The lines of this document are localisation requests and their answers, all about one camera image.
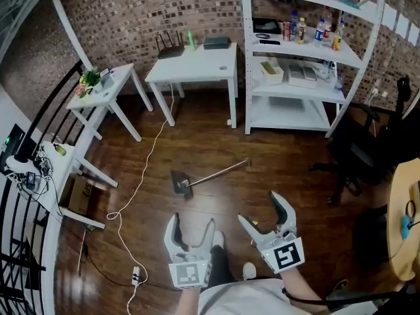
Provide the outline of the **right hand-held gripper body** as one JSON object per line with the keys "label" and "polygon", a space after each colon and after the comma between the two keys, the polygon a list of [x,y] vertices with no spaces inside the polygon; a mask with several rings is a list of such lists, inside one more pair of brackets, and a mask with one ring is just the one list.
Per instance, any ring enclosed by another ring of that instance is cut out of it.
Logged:
{"label": "right hand-held gripper body", "polygon": [[266,264],[273,273],[279,274],[305,262],[302,239],[297,229],[271,232],[256,231],[254,242]]}

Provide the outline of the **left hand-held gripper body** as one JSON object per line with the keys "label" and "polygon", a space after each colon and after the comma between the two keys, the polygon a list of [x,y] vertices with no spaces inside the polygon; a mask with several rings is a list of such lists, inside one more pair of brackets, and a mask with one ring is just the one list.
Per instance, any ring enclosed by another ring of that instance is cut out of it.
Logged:
{"label": "left hand-held gripper body", "polygon": [[205,288],[209,284],[212,271],[211,252],[182,251],[171,254],[169,270],[173,285],[177,289]]}

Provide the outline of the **grey long-handled dustpan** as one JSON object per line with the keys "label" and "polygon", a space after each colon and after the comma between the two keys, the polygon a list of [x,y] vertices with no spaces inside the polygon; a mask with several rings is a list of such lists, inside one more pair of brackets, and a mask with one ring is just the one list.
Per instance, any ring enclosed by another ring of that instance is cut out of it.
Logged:
{"label": "grey long-handled dustpan", "polygon": [[233,170],[236,170],[240,167],[249,167],[251,165],[251,162],[249,160],[249,158],[246,158],[245,160],[236,163],[234,165],[231,165],[223,170],[220,170],[216,173],[213,173],[212,175],[209,175],[207,177],[201,178],[199,180],[195,180],[193,182],[190,181],[189,176],[182,171],[174,171],[171,170],[171,181],[173,184],[173,190],[175,191],[176,194],[181,194],[184,197],[188,198],[188,197],[192,197],[193,196],[193,191],[192,191],[192,187],[196,186],[198,184],[201,184],[203,182],[207,182],[209,180],[213,180],[217,177],[220,177],[222,175],[225,175]]}

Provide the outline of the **person's left forearm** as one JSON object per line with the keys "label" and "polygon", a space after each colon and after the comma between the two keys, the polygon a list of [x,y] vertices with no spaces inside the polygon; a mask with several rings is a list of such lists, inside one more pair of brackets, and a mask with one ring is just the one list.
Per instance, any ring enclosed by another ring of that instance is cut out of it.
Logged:
{"label": "person's left forearm", "polygon": [[200,289],[184,289],[181,293],[175,315],[198,315]]}

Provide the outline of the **person's right forearm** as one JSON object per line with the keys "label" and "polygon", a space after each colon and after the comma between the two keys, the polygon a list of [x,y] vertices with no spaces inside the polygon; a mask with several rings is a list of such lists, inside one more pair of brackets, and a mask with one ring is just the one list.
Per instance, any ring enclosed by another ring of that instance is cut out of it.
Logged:
{"label": "person's right forearm", "polygon": [[[280,272],[280,277],[283,280],[284,287],[291,296],[305,300],[321,300],[321,298],[314,292],[314,290],[303,278],[297,267],[293,267],[289,270]],[[327,310],[325,306],[321,305],[304,304],[297,301],[291,301],[291,303],[311,314],[316,314]]]}

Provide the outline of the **person's black trousers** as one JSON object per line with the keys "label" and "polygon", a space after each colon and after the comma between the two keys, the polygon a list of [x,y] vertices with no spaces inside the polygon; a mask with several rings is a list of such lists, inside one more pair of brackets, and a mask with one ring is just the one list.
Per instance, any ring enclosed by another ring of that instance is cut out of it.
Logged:
{"label": "person's black trousers", "polygon": [[227,251],[215,245],[211,249],[212,269],[209,277],[208,288],[235,282],[235,277],[229,268]]}

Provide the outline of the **person's white shirt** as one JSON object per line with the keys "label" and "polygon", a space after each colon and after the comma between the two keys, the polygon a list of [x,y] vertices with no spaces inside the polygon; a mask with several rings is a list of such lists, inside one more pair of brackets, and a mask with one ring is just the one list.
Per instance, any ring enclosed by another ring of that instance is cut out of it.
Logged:
{"label": "person's white shirt", "polygon": [[200,294],[198,315],[311,315],[292,305],[280,279],[218,285]]}

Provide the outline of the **black office chair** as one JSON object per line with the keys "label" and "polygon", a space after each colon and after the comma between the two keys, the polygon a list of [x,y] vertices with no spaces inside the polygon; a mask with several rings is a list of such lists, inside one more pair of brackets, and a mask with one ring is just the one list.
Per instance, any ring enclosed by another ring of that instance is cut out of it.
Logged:
{"label": "black office chair", "polygon": [[403,116],[404,104],[410,99],[411,87],[408,76],[397,81],[396,109],[390,114],[386,125],[376,135],[369,131],[371,125],[380,121],[379,115],[366,105],[361,109],[366,114],[362,125],[349,115],[343,116],[327,145],[333,163],[312,164],[311,171],[325,171],[337,175],[337,186],[328,204],[339,203],[344,188],[354,196],[362,189],[358,180],[369,185],[378,185],[399,164],[420,158],[420,109],[414,108]]}

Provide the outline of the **brown cardboard box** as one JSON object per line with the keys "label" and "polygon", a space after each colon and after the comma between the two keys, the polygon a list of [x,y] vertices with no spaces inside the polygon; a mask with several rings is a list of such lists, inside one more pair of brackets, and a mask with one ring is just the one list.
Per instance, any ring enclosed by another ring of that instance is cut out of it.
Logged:
{"label": "brown cardboard box", "polygon": [[76,173],[70,173],[62,191],[59,206],[86,215],[93,186],[87,179]]}

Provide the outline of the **round wooden table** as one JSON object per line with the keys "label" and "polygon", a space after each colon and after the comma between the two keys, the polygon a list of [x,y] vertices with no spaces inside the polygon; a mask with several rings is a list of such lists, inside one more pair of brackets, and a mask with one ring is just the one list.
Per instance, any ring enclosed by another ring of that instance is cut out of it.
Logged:
{"label": "round wooden table", "polygon": [[[387,248],[390,265],[395,275],[406,282],[415,277],[413,263],[420,254],[420,159],[397,166],[390,187],[387,207]],[[416,224],[402,237],[402,217],[412,208],[407,204],[415,202],[413,221]]]}

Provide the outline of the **long white table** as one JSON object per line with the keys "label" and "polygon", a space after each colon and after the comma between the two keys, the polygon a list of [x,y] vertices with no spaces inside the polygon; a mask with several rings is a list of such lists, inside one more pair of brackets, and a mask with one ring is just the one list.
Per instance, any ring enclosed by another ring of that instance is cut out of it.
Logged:
{"label": "long white table", "polygon": [[76,163],[81,164],[89,171],[93,172],[99,179],[108,183],[110,186],[117,187],[118,183],[110,178],[108,175],[97,169],[93,164],[88,162],[80,153],[76,152],[75,147],[68,144],[59,144],[59,147],[65,149],[66,154],[60,155],[51,142],[42,142],[41,146],[47,161],[49,162],[52,174],[49,189],[46,193],[41,194],[37,201],[52,215],[59,217],[63,215],[76,221],[90,225],[94,228],[105,229],[105,224],[89,219],[77,213],[74,213],[66,208],[58,206],[57,197],[62,193],[64,185],[67,181],[68,175],[72,169],[75,169]]}

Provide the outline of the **white flat box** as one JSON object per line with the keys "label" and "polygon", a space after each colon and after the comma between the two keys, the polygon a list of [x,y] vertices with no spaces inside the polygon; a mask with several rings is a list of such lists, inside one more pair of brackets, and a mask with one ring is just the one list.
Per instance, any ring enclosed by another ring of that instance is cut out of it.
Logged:
{"label": "white flat box", "polygon": [[315,89],[317,86],[317,77],[314,70],[296,63],[288,64],[288,81],[290,85],[295,87]]}

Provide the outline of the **white box with green insert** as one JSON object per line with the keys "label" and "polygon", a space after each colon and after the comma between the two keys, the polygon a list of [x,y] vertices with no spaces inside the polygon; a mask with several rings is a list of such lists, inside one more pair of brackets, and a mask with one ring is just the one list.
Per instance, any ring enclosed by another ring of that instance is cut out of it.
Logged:
{"label": "white box with green insert", "polygon": [[284,71],[274,61],[263,61],[260,63],[261,72],[268,85],[279,85],[283,83]]}

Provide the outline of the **white desk with electronics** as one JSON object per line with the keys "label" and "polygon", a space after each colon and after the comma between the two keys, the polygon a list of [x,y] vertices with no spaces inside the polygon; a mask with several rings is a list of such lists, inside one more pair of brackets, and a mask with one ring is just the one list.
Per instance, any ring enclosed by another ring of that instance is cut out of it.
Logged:
{"label": "white desk with electronics", "polygon": [[[42,105],[40,112],[35,118],[38,121],[35,120],[35,123],[39,123],[39,120],[44,116],[53,100],[76,72],[79,76],[83,74],[81,60],[69,70],[48,96],[46,100],[47,105]],[[58,105],[41,138],[44,137],[47,129],[54,121],[61,107],[63,107],[64,101],[68,99],[78,83],[68,91],[63,101]],[[38,152],[40,149],[41,138],[35,143],[32,138],[25,140],[26,132],[24,133],[24,138],[17,153],[20,150],[22,155],[33,161],[35,152]],[[32,250],[41,250],[41,245],[44,244],[44,227],[48,225],[49,213],[45,212],[46,210],[37,203],[37,198],[28,194],[29,191],[24,191],[26,196],[22,196],[20,192],[17,193],[15,203],[9,202],[11,187],[12,180],[6,180],[0,200],[0,245],[8,246],[5,252],[0,250],[0,268],[3,275],[3,277],[0,276],[0,315],[35,315],[35,313],[44,315],[43,301],[40,299],[42,290],[41,273],[45,272],[46,268],[36,261]],[[30,215],[31,202],[37,204],[33,206],[36,209],[32,217]],[[6,216],[8,207],[13,208],[11,217]],[[34,222],[35,226],[41,227],[40,241],[35,241],[35,231],[37,229],[30,230],[29,236],[25,234],[24,229],[27,225],[29,226],[29,224],[26,224],[27,222]],[[38,297],[37,300],[40,302],[41,310],[39,311],[35,309],[35,297]]]}

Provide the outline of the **small white side table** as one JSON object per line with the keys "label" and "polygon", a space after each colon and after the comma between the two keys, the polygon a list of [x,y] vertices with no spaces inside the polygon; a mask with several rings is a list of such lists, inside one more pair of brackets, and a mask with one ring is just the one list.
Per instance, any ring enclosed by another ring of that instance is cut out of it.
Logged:
{"label": "small white side table", "polygon": [[138,75],[135,72],[134,64],[126,64],[124,66],[114,68],[114,84],[111,87],[104,89],[101,93],[95,93],[93,91],[91,94],[86,95],[83,98],[77,98],[74,96],[66,106],[66,109],[70,110],[71,113],[74,114],[75,117],[80,120],[80,122],[82,122],[85,128],[88,128],[88,130],[90,130],[93,136],[98,140],[102,140],[102,135],[95,129],[93,121],[85,118],[79,111],[85,108],[111,109],[112,113],[117,115],[119,120],[122,122],[122,124],[124,124],[133,138],[137,142],[140,142],[142,137],[139,135],[137,130],[134,128],[127,116],[117,104],[117,96],[130,78],[133,80],[135,87],[141,99],[143,100],[143,103],[146,105],[147,110],[152,112],[154,110],[153,106],[151,105],[151,102],[146,95],[146,91],[141,85]]}

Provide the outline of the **white metal shelf unit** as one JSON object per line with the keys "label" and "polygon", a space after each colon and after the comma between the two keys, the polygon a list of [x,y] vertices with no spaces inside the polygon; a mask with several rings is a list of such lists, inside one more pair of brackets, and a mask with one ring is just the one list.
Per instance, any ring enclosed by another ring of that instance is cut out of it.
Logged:
{"label": "white metal shelf unit", "polygon": [[[251,0],[242,0],[245,36],[245,133],[257,129],[290,129],[321,131],[330,137],[343,118],[368,67],[379,35],[385,0],[377,0],[373,8],[357,9],[339,0],[298,0],[332,7],[361,18],[372,24],[364,57],[358,55],[345,42],[334,51],[327,45],[315,47],[309,40],[303,44],[284,41],[274,35],[265,44],[253,32]],[[284,71],[283,83],[268,85],[261,72],[260,63],[274,61]],[[322,76],[322,62],[343,64],[358,70],[348,94],[335,92],[337,74]],[[312,68],[317,77],[315,89],[295,87],[288,81],[288,64],[296,63]]]}

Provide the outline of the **white round gadget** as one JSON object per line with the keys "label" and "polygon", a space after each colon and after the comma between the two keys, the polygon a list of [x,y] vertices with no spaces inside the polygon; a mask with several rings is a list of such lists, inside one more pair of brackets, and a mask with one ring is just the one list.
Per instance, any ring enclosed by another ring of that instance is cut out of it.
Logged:
{"label": "white round gadget", "polygon": [[32,160],[18,161],[16,156],[9,156],[6,160],[7,167],[15,173],[35,173],[38,174],[38,169],[33,164]]}

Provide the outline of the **white table with drawer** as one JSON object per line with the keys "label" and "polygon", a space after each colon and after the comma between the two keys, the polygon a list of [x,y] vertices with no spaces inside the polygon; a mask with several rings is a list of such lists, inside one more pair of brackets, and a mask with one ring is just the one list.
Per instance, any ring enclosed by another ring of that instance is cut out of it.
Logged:
{"label": "white table with drawer", "polygon": [[236,99],[238,97],[237,44],[231,43],[227,49],[207,50],[199,45],[195,50],[187,48],[180,56],[156,61],[145,82],[149,84],[170,126],[175,120],[169,109],[159,84],[175,85],[184,97],[183,83],[227,81],[230,106],[230,126],[237,127]]}

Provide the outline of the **small white container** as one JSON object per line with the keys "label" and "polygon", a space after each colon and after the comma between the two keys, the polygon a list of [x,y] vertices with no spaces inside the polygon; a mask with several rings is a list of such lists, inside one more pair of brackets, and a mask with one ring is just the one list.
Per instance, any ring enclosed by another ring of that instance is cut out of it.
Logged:
{"label": "small white container", "polygon": [[113,74],[114,69],[112,67],[105,68],[100,72],[100,81],[104,89],[107,89],[114,84]]}

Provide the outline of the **green potted plant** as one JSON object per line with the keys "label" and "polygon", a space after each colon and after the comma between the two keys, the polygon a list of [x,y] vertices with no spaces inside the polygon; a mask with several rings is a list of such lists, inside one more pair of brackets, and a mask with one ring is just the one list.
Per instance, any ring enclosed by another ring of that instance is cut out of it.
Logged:
{"label": "green potted plant", "polygon": [[96,93],[101,93],[104,90],[101,76],[97,68],[84,71],[80,83],[88,89],[93,89]]}

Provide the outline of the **orange drink bottle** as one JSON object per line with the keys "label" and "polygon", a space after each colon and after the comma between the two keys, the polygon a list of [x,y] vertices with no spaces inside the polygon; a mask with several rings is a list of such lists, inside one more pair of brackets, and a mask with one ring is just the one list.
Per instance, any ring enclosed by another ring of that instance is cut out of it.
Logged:
{"label": "orange drink bottle", "polygon": [[331,46],[331,48],[334,51],[339,51],[341,49],[342,37],[343,37],[343,28],[341,26],[338,26],[335,31],[332,46]]}

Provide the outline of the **yellow-capped drink bottle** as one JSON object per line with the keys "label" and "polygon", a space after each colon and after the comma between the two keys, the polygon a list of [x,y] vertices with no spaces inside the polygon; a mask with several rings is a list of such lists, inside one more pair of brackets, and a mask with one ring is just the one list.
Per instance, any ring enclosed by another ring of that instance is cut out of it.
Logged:
{"label": "yellow-capped drink bottle", "polygon": [[305,34],[306,22],[303,17],[300,17],[296,25],[295,42],[300,45],[303,44],[305,42]]}

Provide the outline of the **black device with green light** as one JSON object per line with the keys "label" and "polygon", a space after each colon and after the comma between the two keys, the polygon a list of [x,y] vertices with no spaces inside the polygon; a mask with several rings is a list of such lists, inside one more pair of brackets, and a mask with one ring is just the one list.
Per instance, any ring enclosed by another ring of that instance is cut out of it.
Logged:
{"label": "black device with green light", "polygon": [[6,176],[10,173],[9,168],[6,164],[7,158],[17,153],[17,150],[21,144],[22,139],[24,138],[24,135],[24,131],[17,124],[15,124],[8,137],[6,138],[5,143],[1,147],[0,173],[2,175]]}

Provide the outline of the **blue-label drink bottle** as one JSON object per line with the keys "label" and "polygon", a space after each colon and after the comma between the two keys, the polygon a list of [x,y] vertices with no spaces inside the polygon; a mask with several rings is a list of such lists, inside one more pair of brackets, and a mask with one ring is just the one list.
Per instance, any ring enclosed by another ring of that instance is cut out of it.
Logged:
{"label": "blue-label drink bottle", "polygon": [[313,44],[315,47],[321,47],[324,39],[324,32],[325,32],[325,20],[320,18],[316,26],[316,32],[314,36]]}

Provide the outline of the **black router with antennas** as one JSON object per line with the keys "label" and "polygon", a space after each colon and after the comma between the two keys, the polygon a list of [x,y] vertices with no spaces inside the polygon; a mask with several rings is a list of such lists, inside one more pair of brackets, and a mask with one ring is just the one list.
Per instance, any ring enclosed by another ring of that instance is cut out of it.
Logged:
{"label": "black router with antennas", "polygon": [[156,46],[158,49],[157,58],[161,60],[165,58],[174,58],[180,56],[184,52],[184,41],[182,38],[182,34],[178,31],[175,32],[175,42],[172,40],[172,37],[168,33],[168,31],[165,32],[165,34],[167,36],[169,44],[166,44],[165,39],[163,38],[161,33],[155,37]]}

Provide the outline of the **black flat box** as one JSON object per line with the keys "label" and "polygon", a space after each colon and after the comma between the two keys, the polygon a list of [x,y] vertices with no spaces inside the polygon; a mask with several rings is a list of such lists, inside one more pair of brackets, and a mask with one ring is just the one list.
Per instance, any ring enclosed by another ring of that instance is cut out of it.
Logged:
{"label": "black flat box", "polygon": [[228,49],[231,41],[229,37],[206,37],[203,43],[205,50]]}

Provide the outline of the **black tray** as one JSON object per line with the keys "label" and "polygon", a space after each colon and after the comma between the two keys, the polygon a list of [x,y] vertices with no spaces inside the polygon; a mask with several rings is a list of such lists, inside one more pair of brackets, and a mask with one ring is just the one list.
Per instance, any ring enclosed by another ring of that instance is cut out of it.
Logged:
{"label": "black tray", "polygon": [[281,34],[281,29],[276,19],[253,17],[252,23],[254,33]]}

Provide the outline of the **blue-capped drink bottle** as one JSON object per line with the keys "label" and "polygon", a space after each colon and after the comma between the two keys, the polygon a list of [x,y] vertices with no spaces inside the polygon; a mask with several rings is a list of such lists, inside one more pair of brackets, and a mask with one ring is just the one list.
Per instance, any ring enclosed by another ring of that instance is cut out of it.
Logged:
{"label": "blue-capped drink bottle", "polygon": [[295,36],[297,33],[297,24],[299,21],[299,17],[298,17],[298,12],[297,10],[293,10],[291,13],[291,21],[290,21],[290,36],[291,36],[291,40],[294,41],[295,40]]}

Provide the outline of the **red-label drink bottle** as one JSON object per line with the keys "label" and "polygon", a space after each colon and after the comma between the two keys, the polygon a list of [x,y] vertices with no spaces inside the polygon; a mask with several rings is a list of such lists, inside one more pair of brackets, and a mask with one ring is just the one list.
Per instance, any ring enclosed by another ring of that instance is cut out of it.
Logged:
{"label": "red-label drink bottle", "polygon": [[332,26],[332,12],[329,7],[325,7],[323,13],[324,19],[324,42],[326,45],[332,45],[332,35],[331,35],[331,26]]}

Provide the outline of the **white paper sheet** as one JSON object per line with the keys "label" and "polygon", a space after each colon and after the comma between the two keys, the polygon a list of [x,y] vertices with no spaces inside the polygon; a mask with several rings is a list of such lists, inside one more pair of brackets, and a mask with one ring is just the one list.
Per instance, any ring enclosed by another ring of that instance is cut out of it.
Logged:
{"label": "white paper sheet", "polygon": [[381,24],[386,26],[390,30],[393,30],[396,22],[396,15],[396,10],[386,3],[383,11],[383,18]]}
{"label": "white paper sheet", "polygon": [[409,22],[410,21],[402,13],[400,13],[398,17],[395,33],[401,36],[402,38],[405,38],[407,35]]}
{"label": "white paper sheet", "polygon": [[420,28],[418,28],[414,23],[411,23],[408,35],[408,41],[415,47],[417,45],[417,40],[420,35]]}

